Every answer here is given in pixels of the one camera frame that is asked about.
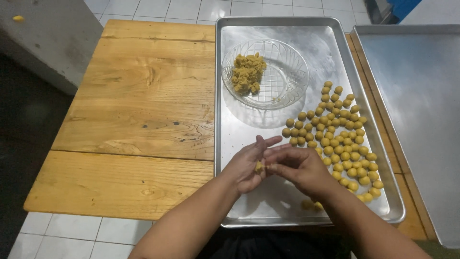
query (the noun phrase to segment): person's left hand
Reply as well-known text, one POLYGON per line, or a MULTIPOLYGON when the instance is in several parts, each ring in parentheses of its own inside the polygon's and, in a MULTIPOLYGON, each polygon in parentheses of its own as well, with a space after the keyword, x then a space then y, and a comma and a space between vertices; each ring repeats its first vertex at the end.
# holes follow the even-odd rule
POLYGON ((291 146, 290 144, 285 144, 267 149, 281 142, 281 140, 281 136, 264 140, 262 136, 257 135, 256 142, 238 151, 222 170, 221 175, 225 175, 232 181, 235 181, 236 188, 240 194, 251 192, 267 177, 265 169, 260 173, 255 172, 254 169, 257 161, 265 164, 264 157, 268 157, 276 151, 291 146))

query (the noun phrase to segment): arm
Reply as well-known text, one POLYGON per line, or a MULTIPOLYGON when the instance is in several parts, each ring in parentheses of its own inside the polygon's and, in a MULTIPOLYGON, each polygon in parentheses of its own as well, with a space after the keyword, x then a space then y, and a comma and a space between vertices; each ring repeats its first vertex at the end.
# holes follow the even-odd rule
POLYGON ((352 238, 353 251, 359 257, 430 258, 412 240, 339 185, 314 149, 286 148, 267 157, 266 164, 269 172, 286 178, 302 193, 319 201, 334 225, 352 238))
POLYGON ((252 191, 265 178, 265 171, 255 174, 256 162, 264 162, 264 154, 286 147, 267 149, 279 143, 281 136, 267 140, 257 136, 256 139, 256 143, 235 154, 219 176, 154 224, 135 246, 129 259, 195 258, 241 194, 252 191))

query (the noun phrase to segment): yellow dough ball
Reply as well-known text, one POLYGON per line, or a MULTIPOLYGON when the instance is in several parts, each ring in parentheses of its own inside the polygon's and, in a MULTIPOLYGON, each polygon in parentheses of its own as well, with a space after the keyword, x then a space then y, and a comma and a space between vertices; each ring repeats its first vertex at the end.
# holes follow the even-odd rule
POLYGON ((353 144, 353 141, 351 138, 344 138, 344 145, 351 146, 353 144))
POLYGON ((358 168, 362 168, 362 164, 361 162, 356 161, 356 162, 353 162, 352 167, 357 170, 358 168))
POLYGON ((328 114, 326 115, 326 117, 327 117, 329 120, 333 120, 333 119, 335 119, 335 114, 333 114, 332 112, 330 112, 330 113, 328 113, 328 114))
POLYGON ((324 210, 324 207, 322 206, 321 203, 319 203, 319 201, 315 202, 315 209, 319 210, 319 211, 322 211, 324 210))
POLYGON ((303 146, 305 144, 305 138, 304 137, 298 137, 297 138, 297 145, 303 146))
POLYGON ((322 162, 325 166, 330 166, 332 164, 332 160, 329 157, 325 157, 322 162))
POLYGON ((328 127, 328 132, 334 133, 335 132, 335 127, 334 126, 329 126, 328 127))
POLYGON ((328 102, 329 99, 330 99, 330 96, 328 94, 323 94, 321 96, 321 101, 323 101, 323 102, 328 102))
POLYGON ((296 121, 295 124, 294 124, 294 128, 296 128, 298 130, 303 128, 303 127, 304 127, 304 123, 301 122, 301 121, 296 121))
POLYGON ((380 190, 377 189, 377 188, 374 188, 374 187, 372 187, 371 189, 369 189, 369 193, 370 193, 374 198, 378 198, 378 197, 380 197, 380 195, 382 195, 382 193, 380 192, 380 190))
POLYGON ((356 130, 356 135, 358 136, 364 136, 366 134, 366 132, 363 130, 363 129, 357 129, 356 130))
POLYGON ((309 111, 307 112, 307 118, 308 118, 309 120, 311 120, 311 118, 313 118, 314 116, 315 116, 315 112, 314 112, 314 111, 309 110, 309 111))
POLYGON ((322 138, 324 138, 324 134, 322 133, 322 131, 317 131, 315 137, 317 140, 321 140, 322 138))
POLYGON ((316 150, 316 152, 318 153, 319 156, 322 155, 322 148, 316 147, 315 150, 316 150))
POLYGON ((338 146, 339 144, 340 144, 339 141, 337 141, 336 139, 331 139, 329 145, 330 145, 331 147, 336 147, 336 146, 338 146))
POLYGON ((350 115, 350 121, 356 122, 358 121, 359 116, 356 113, 350 115))
POLYGON ((351 160, 358 161, 361 158, 361 155, 358 152, 350 153, 351 160))
POLYGON ((334 109, 334 103, 329 101, 327 104, 326 104, 326 109, 332 111, 332 109, 334 109))
POLYGON ((355 99, 355 96, 354 96, 354 94, 349 94, 349 95, 346 96, 346 99, 350 100, 350 101, 353 101, 355 99))
POLYGON ((340 117, 340 118, 339 118, 339 121, 340 121, 340 125, 345 126, 345 123, 346 123, 348 120, 347 120, 346 118, 344 118, 344 117, 340 117))
POLYGON ((281 135, 283 135, 283 137, 285 137, 285 138, 288 138, 288 137, 291 135, 291 130, 288 129, 288 128, 284 128, 284 129, 281 131, 281 135))
POLYGON ((348 131, 345 131, 345 130, 341 131, 340 136, 342 136, 343 138, 347 138, 348 137, 348 131))
POLYGON ((372 183, 372 187, 376 189, 382 189, 383 188, 383 182, 380 180, 376 180, 375 182, 372 183))
POLYGON ((368 147, 360 147, 360 148, 358 149, 358 152, 359 152, 361 155, 365 156, 365 155, 367 155, 367 154, 369 153, 369 148, 368 148, 368 147))
POLYGON ((371 182, 377 181, 379 179, 379 174, 376 171, 369 171, 368 172, 368 177, 371 180, 371 182))
POLYGON ((340 162, 340 156, 339 155, 336 155, 336 154, 333 154, 331 155, 331 160, 334 164, 340 162))
POLYGON ((370 184, 370 183, 371 183, 371 179, 369 179, 369 177, 367 177, 367 176, 360 177, 360 178, 358 179, 358 181, 359 181, 359 183, 360 183, 361 185, 366 185, 366 184, 370 184))
POLYGON ((299 129, 299 137, 305 137, 307 135, 307 130, 304 128, 299 129))
POLYGON ((348 137, 349 137, 351 140, 356 139, 356 136, 357 136, 357 135, 356 135, 356 132, 354 132, 354 131, 350 131, 350 132, 348 133, 348 137))
POLYGON ((355 125, 353 125, 353 128, 355 130, 359 130, 362 128, 362 123, 360 123, 359 121, 355 122, 355 125))
POLYGON ((328 123, 328 118, 326 116, 321 116, 319 117, 319 123, 322 123, 322 124, 327 124, 328 123))
POLYGON ((289 144, 291 144, 293 147, 295 147, 297 145, 297 138, 291 138, 289 140, 289 144))
POLYGON ((288 128, 292 128, 292 126, 294 126, 294 122, 295 122, 294 119, 287 119, 286 120, 286 126, 288 128))
POLYGON ((344 167, 345 170, 348 170, 353 166, 353 164, 350 161, 343 161, 342 166, 344 167))
POLYGON ((350 153, 348 152, 343 152, 342 154, 340 154, 340 159, 342 161, 347 161, 350 159, 350 153))
POLYGON ((331 82, 331 81, 326 81, 326 82, 324 82, 324 87, 329 87, 329 88, 331 88, 331 87, 332 87, 332 82, 331 82))
POLYGON ((353 128, 354 125, 355 125, 355 123, 349 120, 349 121, 347 121, 347 122, 345 123, 345 128, 351 130, 351 129, 353 128))
POLYGON ((316 126, 316 130, 317 131, 324 131, 324 129, 326 128, 326 126, 322 123, 318 123, 318 125, 316 126))
POLYGON ((340 117, 348 119, 350 117, 350 112, 347 110, 341 110, 339 112, 340 117))
POLYGON ((334 171, 341 173, 344 170, 344 167, 341 164, 335 164, 333 169, 334 171))
POLYGON ((339 100, 340 96, 338 94, 333 94, 331 95, 331 101, 337 102, 339 100))
POLYGON ((358 198, 360 201, 364 202, 364 197, 361 194, 356 195, 356 198, 358 198))
POLYGON ((368 160, 362 159, 359 162, 361 162, 363 168, 368 168, 369 167, 370 162, 368 160))
POLYGON ((358 118, 358 121, 361 122, 362 124, 366 123, 366 121, 368 121, 368 119, 364 116, 361 116, 358 118))
POLYGON ((356 151, 359 150, 359 145, 356 144, 356 143, 353 143, 353 144, 351 144, 350 146, 351 146, 351 150, 352 150, 353 152, 356 152, 356 151))
POLYGON ((313 133, 307 133, 307 135, 305 135, 305 140, 307 141, 312 141, 315 139, 315 136, 313 135, 313 133))
POLYGON ((369 170, 377 171, 378 169, 379 169, 379 166, 376 163, 370 163, 369 164, 369 170))
POLYGON ((353 106, 350 108, 350 112, 351 112, 351 113, 357 113, 357 112, 359 112, 359 109, 360 109, 359 105, 353 105, 353 106))
POLYGON ((342 109, 343 105, 344 105, 344 103, 342 101, 340 101, 340 100, 337 100, 337 101, 334 102, 334 106, 339 110, 342 109))
POLYGON ((351 105, 351 101, 350 100, 344 100, 343 105, 344 105, 344 107, 349 107, 351 105))
POLYGON ((342 178, 342 179, 339 180, 339 183, 340 183, 340 185, 347 186, 350 183, 350 181, 348 181, 347 178, 342 178))
POLYGON ((310 140, 310 141, 308 141, 307 146, 308 147, 317 147, 318 143, 316 143, 316 141, 310 140))
POLYGON ((337 87, 335 88, 335 90, 334 90, 334 93, 336 93, 336 94, 341 94, 343 90, 344 90, 343 87, 337 86, 337 87))
POLYGON ((342 179, 342 174, 337 172, 337 171, 333 171, 332 172, 332 177, 334 177, 334 179, 338 181, 338 180, 342 179))
POLYGON ((299 121, 305 121, 306 118, 307 118, 307 113, 306 112, 300 112, 297 115, 297 119, 299 119, 299 121))
POLYGON ((331 121, 331 125, 334 127, 338 127, 340 125, 340 120, 339 119, 333 119, 331 121))
POLYGON ((364 143, 364 138, 362 136, 356 136, 355 143, 360 144, 360 145, 363 144, 364 143))
POLYGON ((336 153, 337 155, 340 155, 344 152, 344 148, 341 147, 341 146, 336 146, 334 147, 334 153, 336 153))
POLYGON ((301 206, 302 209, 304 209, 304 210, 309 210, 309 209, 313 208, 314 204, 313 204, 313 201, 311 201, 311 200, 303 200, 303 201, 300 203, 300 206, 301 206))
POLYGON ((351 153, 351 146, 345 145, 344 146, 344 152, 351 153))
POLYGON ((322 138, 320 143, 321 143, 321 145, 323 147, 327 147, 327 146, 329 146, 329 139, 328 138, 322 138))
POLYGON ((308 131, 311 131, 313 129, 313 125, 311 123, 307 123, 305 124, 305 127, 304 129, 308 132, 308 131))
POLYGON ((364 202, 371 202, 374 199, 370 193, 362 194, 362 197, 364 198, 364 202))
POLYGON ((316 126, 318 124, 319 124, 319 118, 318 117, 311 118, 311 125, 316 126))
POLYGON ((334 148, 331 146, 324 147, 324 154, 325 155, 331 155, 334 152, 334 148))
POLYGON ((321 107, 317 107, 315 110, 315 114, 320 116, 324 112, 324 109, 321 107))
POLYGON ((322 93, 322 94, 328 94, 330 90, 331 90, 331 88, 329 88, 329 87, 323 87, 323 88, 321 89, 321 93, 322 93))
POLYGON ((340 135, 335 136, 335 138, 339 143, 342 143, 344 141, 344 138, 340 135))
POLYGON ((350 182, 348 185, 347 185, 348 189, 352 190, 353 192, 356 192, 359 188, 359 185, 357 182, 350 182))
POLYGON ((299 136, 299 130, 294 128, 291 130, 291 137, 296 138, 299 136))
POLYGON ((335 116, 337 116, 337 115, 339 114, 339 112, 340 112, 340 109, 339 109, 339 108, 333 108, 333 109, 331 110, 331 112, 332 112, 335 116))
POLYGON ((375 160, 377 160, 377 155, 374 154, 374 153, 368 153, 366 155, 366 159, 369 160, 369 161, 375 161, 375 160))
POLYGON ((367 174, 367 171, 366 171, 366 169, 360 167, 360 168, 356 169, 356 173, 358 174, 359 177, 365 177, 366 174, 367 174))
POLYGON ((324 137, 331 140, 334 138, 334 133, 328 131, 326 134, 324 134, 324 137))

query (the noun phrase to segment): hand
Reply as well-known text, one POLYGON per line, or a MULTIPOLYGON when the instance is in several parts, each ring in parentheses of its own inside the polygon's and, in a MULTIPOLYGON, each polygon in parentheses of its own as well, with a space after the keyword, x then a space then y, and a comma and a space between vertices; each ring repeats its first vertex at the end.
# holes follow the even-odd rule
POLYGON ((267 177, 265 169, 260 174, 254 171, 257 161, 265 164, 264 156, 272 155, 283 148, 291 146, 290 144, 285 144, 267 149, 281 142, 281 140, 281 136, 264 140, 262 136, 257 135, 256 142, 238 151, 222 170, 221 175, 227 176, 231 181, 235 181, 236 188, 240 194, 246 194, 254 190, 267 177))
POLYGON ((292 182, 303 194, 322 201, 340 188, 313 148, 289 147, 265 157, 267 171, 292 182))

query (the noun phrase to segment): forearm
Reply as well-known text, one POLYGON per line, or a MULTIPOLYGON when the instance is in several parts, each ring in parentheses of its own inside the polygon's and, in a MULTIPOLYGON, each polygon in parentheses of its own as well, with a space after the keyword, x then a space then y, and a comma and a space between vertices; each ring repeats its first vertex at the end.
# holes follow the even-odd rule
POLYGON ((430 258, 345 188, 334 190, 322 204, 334 225, 353 239, 353 251, 358 256, 373 259, 430 258))
POLYGON ((239 196, 226 174, 215 177, 153 225, 129 258, 195 258, 239 196))

